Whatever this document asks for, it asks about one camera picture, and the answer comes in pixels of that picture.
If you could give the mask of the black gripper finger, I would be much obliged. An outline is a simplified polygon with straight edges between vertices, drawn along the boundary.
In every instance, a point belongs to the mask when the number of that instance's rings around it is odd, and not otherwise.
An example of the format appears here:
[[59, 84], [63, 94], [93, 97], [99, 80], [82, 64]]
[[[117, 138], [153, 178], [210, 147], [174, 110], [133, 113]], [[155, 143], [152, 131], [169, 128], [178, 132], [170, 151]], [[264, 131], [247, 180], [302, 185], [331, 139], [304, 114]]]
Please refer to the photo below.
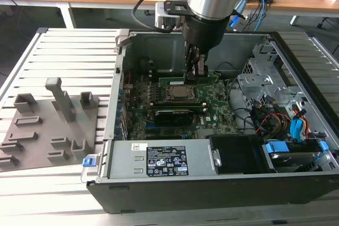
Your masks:
[[206, 61], [208, 59], [208, 55], [205, 53], [199, 54], [199, 59], [197, 63], [197, 76], [198, 77], [207, 77], [208, 76], [208, 66], [206, 65]]
[[185, 43], [185, 67], [186, 67], [186, 79], [194, 78], [194, 65], [197, 58], [197, 48], [186, 42]]

